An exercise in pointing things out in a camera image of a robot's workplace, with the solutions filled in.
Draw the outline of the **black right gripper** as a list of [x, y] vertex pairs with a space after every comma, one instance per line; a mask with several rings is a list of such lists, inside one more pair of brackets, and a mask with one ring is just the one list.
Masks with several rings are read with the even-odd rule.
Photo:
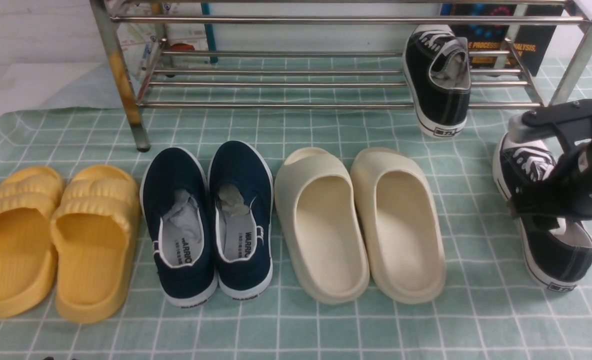
[[523, 187], [510, 198], [511, 216], [592, 220], [592, 99], [518, 114], [510, 119], [508, 134], [518, 144], [555, 137], [563, 148], [556, 191]]

